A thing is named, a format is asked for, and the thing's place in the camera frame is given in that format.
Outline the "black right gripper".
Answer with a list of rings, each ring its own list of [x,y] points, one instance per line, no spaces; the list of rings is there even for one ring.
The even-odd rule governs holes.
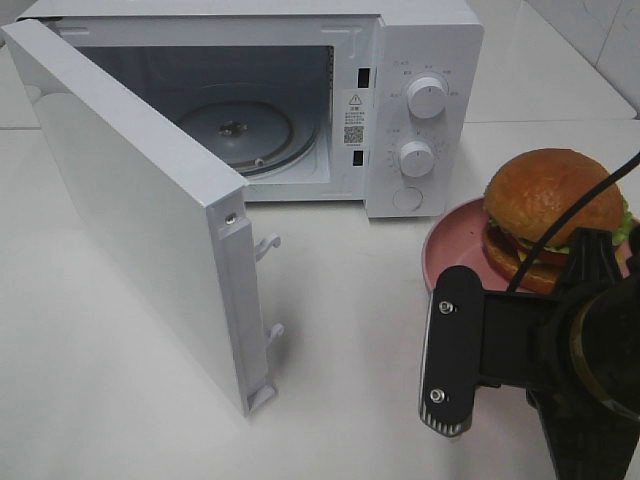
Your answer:
[[[639,280],[612,233],[577,228],[556,296],[485,296],[480,377],[555,400],[639,397]]]

